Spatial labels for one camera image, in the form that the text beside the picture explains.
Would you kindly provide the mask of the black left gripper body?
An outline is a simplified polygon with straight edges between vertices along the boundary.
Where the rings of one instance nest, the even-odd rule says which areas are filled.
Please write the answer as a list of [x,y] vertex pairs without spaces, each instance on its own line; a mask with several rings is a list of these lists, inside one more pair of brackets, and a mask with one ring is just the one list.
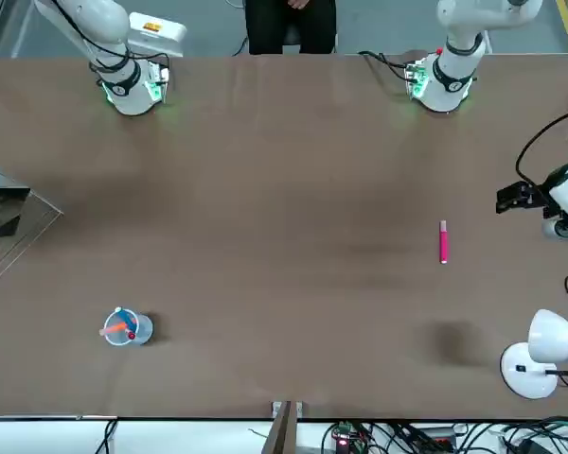
[[546,194],[543,194],[539,185],[522,182],[521,207],[522,208],[545,208],[550,204]]

